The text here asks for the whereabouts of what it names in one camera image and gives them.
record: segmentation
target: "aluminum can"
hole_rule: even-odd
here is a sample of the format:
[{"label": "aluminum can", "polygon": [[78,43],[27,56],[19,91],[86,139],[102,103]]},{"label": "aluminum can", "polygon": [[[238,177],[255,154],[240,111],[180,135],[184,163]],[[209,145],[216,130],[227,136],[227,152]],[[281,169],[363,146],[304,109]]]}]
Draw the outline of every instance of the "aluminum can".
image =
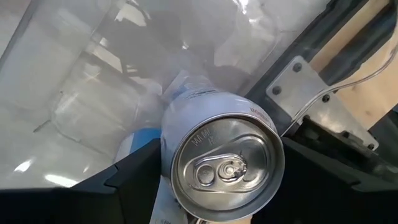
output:
[{"label": "aluminum can", "polygon": [[185,88],[162,120],[162,175],[193,216],[228,222],[252,215],[277,192],[282,141],[268,114],[211,86]]}]

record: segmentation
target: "wooden panel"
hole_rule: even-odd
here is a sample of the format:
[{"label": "wooden panel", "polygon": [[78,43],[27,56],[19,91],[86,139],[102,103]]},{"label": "wooden panel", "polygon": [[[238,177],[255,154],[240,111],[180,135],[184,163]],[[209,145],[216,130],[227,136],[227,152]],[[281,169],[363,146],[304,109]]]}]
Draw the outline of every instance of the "wooden panel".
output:
[{"label": "wooden panel", "polygon": [[388,4],[388,0],[369,0],[314,56],[311,67],[322,71],[344,46]]},{"label": "wooden panel", "polygon": [[[369,75],[384,63],[398,34],[389,40],[361,68],[344,82],[352,82]],[[379,76],[360,85],[340,90],[337,96],[354,117],[369,129],[398,103],[398,58]]]},{"label": "wooden panel", "polygon": [[[388,4],[388,0],[369,0],[353,18],[319,51],[310,62],[311,66],[320,72],[334,56]],[[389,56],[395,46],[398,34],[386,42],[361,68],[343,82],[359,80],[377,70]],[[398,103],[398,59],[383,71],[378,77],[340,90],[337,96],[351,111],[354,117],[366,128],[371,128],[388,111]]]}]

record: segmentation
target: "pull tab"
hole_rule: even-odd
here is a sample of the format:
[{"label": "pull tab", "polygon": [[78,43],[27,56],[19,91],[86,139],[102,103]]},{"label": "pull tab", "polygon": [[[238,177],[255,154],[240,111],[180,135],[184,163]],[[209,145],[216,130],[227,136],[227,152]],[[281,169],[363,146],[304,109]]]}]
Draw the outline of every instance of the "pull tab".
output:
[{"label": "pull tab", "polygon": [[215,178],[226,183],[240,181],[246,171],[246,162],[236,154],[206,157],[199,160],[194,168],[197,180],[204,187],[211,186]]},{"label": "pull tab", "polygon": [[[222,151],[229,153],[216,154]],[[250,172],[242,151],[249,156]],[[266,164],[263,142],[246,136],[192,159],[184,167],[184,179],[192,189],[200,191],[251,192],[264,181]]]}]

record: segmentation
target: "screw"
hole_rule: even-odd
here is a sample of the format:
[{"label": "screw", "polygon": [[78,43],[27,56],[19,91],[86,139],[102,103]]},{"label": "screw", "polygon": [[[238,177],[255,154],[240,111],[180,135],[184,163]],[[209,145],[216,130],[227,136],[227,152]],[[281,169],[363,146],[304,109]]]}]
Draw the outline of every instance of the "screw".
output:
[{"label": "screw", "polygon": [[293,71],[295,71],[295,72],[301,71],[302,68],[303,68],[303,65],[301,63],[295,63],[293,65]]},{"label": "screw", "polygon": [[370,150],[374,149],[374,144],[369,144],[368,149],[370,149]]},{"label": "screw", "polygon": [[326,94],[325,96],[322,97],[322,102],[327,103],[330,100],[330,96]]},{"label": "screw", "polygon": [[344,131],[344,132],[343,132],[343,137],[344,137],[344,138],[349,138],[349,132]]},{"label": "screw", "polygon": [[274,95],[279,95],[279,93],[281,93],[281,91],[282,91],[282,89],[281,89],[280,86],[275,86],[275,87],[272,89],[272,93],[273,93]]}]

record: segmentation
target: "silver metal plate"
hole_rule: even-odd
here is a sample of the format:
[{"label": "silver metal plate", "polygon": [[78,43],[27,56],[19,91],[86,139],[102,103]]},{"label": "silver metal plate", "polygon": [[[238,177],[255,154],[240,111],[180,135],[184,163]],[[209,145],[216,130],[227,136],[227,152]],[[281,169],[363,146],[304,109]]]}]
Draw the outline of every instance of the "silver metal plate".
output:
[{"label": "silver metal plate", "polygon": [[[296,65],[301,66],[299,72],[294,71]],[[280,93],[273,93],[278,86]],[[306,103],[327,87],[302,57],[295,57],[268,86],[267,95],[293,118]]]},{"label": "silver metal plate", "polygon": [[[293,118],[306,103],[327,87],[318,73],[302,57],[295,57],[267,88],[267,94]],[[309,115],[312,121],[334,133],[347,131],[360,138],[365,146],[373,144],[373,151],[376,150],[379,143],[334,94],[329,94],[329,96],[330,99],[326,103],[319,99],[304,116]]]}]

